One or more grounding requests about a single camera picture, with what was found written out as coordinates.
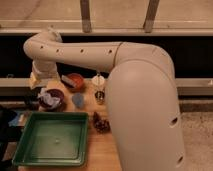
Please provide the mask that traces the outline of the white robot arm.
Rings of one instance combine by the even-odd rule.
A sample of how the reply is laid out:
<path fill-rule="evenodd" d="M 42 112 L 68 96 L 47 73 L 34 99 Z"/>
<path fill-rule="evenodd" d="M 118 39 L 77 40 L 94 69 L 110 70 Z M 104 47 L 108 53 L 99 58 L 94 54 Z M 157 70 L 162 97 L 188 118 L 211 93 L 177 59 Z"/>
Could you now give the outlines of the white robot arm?
<path fill-rule="evenodd" d="M 48 29 L 28 38 L 30 85 L 58 75 L 56 65 L 109 74 L 105 105 L 122 171 L 185 171 L 174 64 L 159 46 L 131 42 L 64 43 Z"/>

